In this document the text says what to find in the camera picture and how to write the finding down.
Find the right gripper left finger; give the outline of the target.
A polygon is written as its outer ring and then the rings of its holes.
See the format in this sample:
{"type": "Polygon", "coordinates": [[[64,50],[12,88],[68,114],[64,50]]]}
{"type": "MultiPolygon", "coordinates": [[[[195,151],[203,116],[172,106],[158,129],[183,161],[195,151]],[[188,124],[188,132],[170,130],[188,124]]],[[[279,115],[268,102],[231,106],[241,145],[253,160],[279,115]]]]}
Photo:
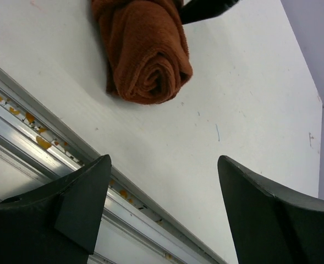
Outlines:
{"type": "Polygon", "coordinates": [[[37,189],[0,202],[0,263],[87,263],[111,176],[104,155],[37,189]]]}

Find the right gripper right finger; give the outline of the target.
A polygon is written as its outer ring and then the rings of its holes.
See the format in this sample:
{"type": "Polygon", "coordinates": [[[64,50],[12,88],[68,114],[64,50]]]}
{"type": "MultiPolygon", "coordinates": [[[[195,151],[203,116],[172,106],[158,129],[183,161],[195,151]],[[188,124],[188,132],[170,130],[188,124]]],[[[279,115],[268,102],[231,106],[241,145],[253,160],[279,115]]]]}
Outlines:
{"type": "Polygon", "coordinates": [[[220,156],[217,166],[239,263],[324,263],[324,200],[228,156],[220,156]]]}

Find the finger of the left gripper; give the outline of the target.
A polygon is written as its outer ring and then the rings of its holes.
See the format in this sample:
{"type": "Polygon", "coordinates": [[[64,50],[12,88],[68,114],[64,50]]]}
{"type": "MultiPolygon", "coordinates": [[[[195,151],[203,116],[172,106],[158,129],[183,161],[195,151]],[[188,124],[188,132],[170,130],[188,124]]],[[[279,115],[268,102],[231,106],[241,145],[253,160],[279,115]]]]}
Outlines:
{"type": "Polygon", "coordinates": [[[218,17],[235,6],[239,0],[191,0],[180,12],[182,24],[218,17]]]}

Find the rust orange towel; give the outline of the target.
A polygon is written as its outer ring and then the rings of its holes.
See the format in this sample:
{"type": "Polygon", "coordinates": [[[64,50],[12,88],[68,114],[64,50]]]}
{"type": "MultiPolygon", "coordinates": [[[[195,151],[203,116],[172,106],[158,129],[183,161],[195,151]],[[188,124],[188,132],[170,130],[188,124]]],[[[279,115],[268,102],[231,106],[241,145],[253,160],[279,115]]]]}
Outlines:
{"type": "Polygon", "coordinates": [[[107,56],[108,94],[141,105],[176,97],[193,75],[183,1],[92,1],[107,56]]]}

